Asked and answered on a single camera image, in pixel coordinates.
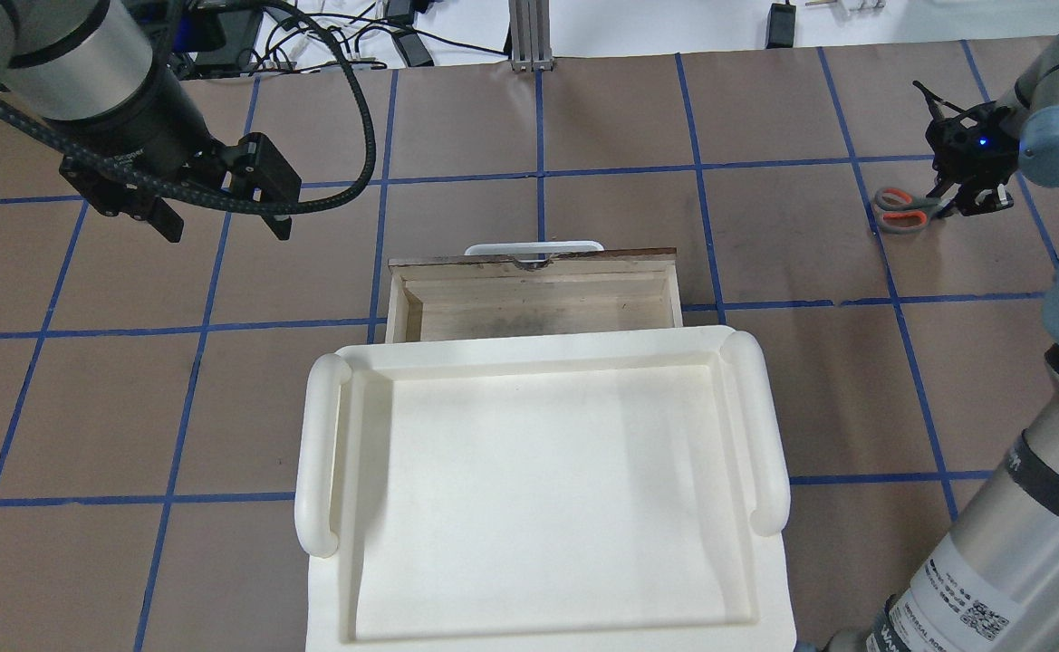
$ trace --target white label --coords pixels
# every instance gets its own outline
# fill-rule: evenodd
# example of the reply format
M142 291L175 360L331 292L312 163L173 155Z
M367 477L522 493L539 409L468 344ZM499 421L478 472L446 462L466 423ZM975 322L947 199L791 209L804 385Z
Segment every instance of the white label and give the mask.
M947 536L895 601L891 619L913 652L988 652L1024 615L990 585Z

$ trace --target wooden drawer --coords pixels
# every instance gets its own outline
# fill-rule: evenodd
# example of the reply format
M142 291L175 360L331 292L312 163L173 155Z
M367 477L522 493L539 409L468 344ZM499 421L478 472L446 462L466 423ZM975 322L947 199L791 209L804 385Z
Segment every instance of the wooden drawer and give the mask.
M389 260L384 342L682 326L674 249Z

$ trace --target plastic tray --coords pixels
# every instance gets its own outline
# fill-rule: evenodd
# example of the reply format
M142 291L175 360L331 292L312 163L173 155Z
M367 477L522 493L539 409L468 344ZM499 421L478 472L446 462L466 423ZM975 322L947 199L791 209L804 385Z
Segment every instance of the plastic tray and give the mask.
M325 355L294 507L312 651L793 649L787 468L729 327Z

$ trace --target scissors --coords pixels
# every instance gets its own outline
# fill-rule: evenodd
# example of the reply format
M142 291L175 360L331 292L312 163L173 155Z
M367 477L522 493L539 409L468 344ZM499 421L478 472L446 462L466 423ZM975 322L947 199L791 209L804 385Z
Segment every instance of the scissors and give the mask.
M886 234L915 234L927 229L932 218L939 217L947 206L947 199L912 197L899 188L880 188L874 203L877 212L876 223Z

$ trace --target white tray handle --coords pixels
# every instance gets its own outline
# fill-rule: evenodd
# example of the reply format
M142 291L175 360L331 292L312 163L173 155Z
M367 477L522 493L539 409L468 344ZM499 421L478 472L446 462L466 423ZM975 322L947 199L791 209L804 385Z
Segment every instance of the white tray handle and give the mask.
M297 537L312 557L334 556L340 547L340 537L331 531L331 483L340 390L351 379L352 367L335 352L321 356L308 375L297 475Z
M750 528L758 536L777 536L791 511L791 481L774 418L767 363L754 336L741 330L726 338L721 355L739 376L739 401L754 467L755 509L750 512Z
M604 252L603 243L595 240L562 240L559 242L487 242L472 245L464 251L466 256L482 255L537 255Z

